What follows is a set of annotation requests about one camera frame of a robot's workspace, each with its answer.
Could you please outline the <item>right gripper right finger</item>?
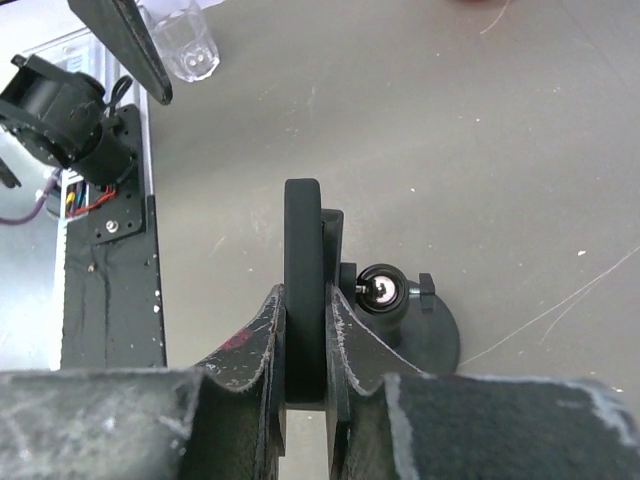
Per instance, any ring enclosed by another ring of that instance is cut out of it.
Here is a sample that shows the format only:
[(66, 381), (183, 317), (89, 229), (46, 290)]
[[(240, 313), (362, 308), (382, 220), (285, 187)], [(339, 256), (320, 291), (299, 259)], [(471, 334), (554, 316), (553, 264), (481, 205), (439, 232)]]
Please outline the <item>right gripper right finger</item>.
[(332, 479), (428, 479), (429, 383), (327, 288), (327, 440)]

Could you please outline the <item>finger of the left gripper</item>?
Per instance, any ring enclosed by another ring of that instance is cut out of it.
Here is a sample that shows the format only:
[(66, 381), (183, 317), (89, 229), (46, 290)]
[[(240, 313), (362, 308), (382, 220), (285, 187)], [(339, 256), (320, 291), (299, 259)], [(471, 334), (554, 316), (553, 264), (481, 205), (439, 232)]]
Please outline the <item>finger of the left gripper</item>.
[(158, 50), (133, 0), (68, 0), (69, 9), (158, 103), (173, 88)]

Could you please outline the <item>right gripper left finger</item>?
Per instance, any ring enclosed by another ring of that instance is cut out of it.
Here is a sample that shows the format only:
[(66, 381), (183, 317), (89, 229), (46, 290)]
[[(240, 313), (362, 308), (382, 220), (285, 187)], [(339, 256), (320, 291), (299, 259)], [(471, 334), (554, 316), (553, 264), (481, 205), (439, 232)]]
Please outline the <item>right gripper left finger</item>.
[(181, 479), (276, 479), (285, 453), (283, 286), (196, 364), (203, 374)]

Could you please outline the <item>black smartphone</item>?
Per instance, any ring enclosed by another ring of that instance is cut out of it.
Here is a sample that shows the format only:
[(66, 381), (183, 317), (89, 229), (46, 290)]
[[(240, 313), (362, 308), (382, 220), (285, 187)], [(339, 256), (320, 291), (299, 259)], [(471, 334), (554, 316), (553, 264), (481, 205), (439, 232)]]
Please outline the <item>black smartphone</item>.
[(326, 359), (321, 193), (315, 179), (289, 179), (284, 192), (286, 401), (324, 400)]

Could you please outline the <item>black phone stand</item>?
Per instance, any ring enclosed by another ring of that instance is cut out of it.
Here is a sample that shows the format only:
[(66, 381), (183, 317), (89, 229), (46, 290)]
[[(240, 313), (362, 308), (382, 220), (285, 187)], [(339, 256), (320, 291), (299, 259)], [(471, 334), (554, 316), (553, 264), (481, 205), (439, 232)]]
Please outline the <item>black phone stand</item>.
[(355, 316), (402, 358), (429, 374), (456, 372), (461, 340), (457, 323), (436, 294), (429, 273), (410, 281), (397, 267), (378, 263), (362, 271), (341, 260), (344, 213), (321, 211), (325, 277)]

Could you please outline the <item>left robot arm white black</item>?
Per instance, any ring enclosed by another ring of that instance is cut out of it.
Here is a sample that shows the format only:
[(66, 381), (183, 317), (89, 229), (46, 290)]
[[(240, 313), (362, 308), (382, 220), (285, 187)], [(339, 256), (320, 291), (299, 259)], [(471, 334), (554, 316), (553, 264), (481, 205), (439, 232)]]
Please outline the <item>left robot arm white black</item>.
[(118, 185), (134, 151), (115, 133), (116, 106), (133, 82), (168, 105), (172, 84), (133, 1), (72, 1), (70, 10), (127, 69), (111, 91), (83, 72), (36, 54), (15, 55), (16, 74), (1, 93), (1, 125), (44, 164), (73, 170), (97, 186)]

